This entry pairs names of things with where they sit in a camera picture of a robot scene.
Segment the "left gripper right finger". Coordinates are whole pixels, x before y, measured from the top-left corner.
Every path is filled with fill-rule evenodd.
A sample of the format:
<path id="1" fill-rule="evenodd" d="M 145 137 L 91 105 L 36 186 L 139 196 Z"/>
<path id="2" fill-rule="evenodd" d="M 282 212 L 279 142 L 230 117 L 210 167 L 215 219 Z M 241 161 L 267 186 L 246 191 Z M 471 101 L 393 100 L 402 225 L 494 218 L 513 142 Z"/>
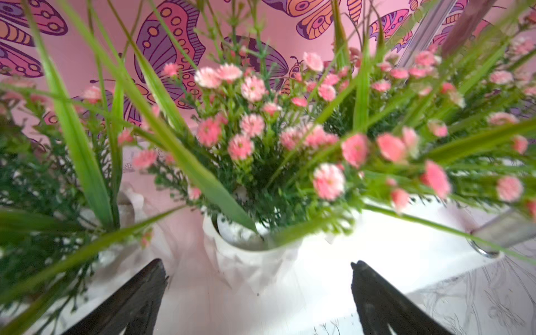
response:
<path id="1" fill-rule="evenodd" d="M 364 261 L 350 266 L 351 291 L 364 334 L 451 334 Z"/>

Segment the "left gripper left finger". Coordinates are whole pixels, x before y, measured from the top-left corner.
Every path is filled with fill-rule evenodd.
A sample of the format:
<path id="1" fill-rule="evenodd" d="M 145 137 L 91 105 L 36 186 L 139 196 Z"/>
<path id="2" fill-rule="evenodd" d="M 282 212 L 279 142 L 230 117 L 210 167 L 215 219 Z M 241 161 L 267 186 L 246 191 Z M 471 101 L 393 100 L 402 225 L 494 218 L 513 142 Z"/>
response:
<path id="1" fill-rule="evenodd" d="M 168 283 L 154 259 L 65 334 L 153 334 Z"/>

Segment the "pink potted plant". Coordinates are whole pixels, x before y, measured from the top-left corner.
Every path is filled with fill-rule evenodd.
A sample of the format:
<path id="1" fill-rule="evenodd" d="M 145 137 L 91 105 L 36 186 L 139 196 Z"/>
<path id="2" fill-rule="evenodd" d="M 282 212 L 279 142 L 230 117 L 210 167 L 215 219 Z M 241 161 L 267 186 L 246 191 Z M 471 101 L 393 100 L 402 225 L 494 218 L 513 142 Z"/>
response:
<path id="1" fill-rule="evenodd" d="M 100 255 L 147 240 L 158 218 L 120 187 L 126 77 L 112 94 L 93 87 L 72 99 L 40 37 L 64 31 L 58 12 L 43 1 L 4 1 L 1 21 L 34 31 L 19 37 L 38 48 L 41 61 L 28 67 L 49 85 L 38 90 L 1 48 L 9 73 L 1 83 L 1 310 L 15 314 L 1 333 L 23 334 L 75 307 Z"/>
<path id="2" fill-rule="evenodd" d="M 535 99 L 535 74 L 523 70 L 534 28 L 534 1 L 513 1 L 476 39 L 429 46 L 404 67 L 382 26 L 359 31 L 356 49 L 337 27 L 337 66 L 355 67 L 334 112 L 346 121 L 344 196 L 359 209 L 403 211 L 417 196 L 533 213 L 535 118 L 515 108 Z"/>
<path id="3" fill-rule="evenodd" d="M 168 153 L 164 162 L 144 152 L 144 169 L 188 205 L 211 219 L 237 225 L 271 250 L 319 232 L 349 234 L 363 211 L 407 220 L 403 211 L 377 202 L 359 209 L 344 192 L 337 149 L 346 121 L 335 115 L 355 67 L 337 66 L 337 1 L 314 1 L 317 14 L 335 27 L 334 57 L 306 52 L 294 75 L 263 41 L 262 1 L 229 1 L 216 13 L 210 1 L 164 1 L 138 39 L 129 39 L 136 69 L 149 90 L 131 82 L 89 24 L 68 1 L 61 7 L 95 56 L 145 121 L 142 136 Z"/>

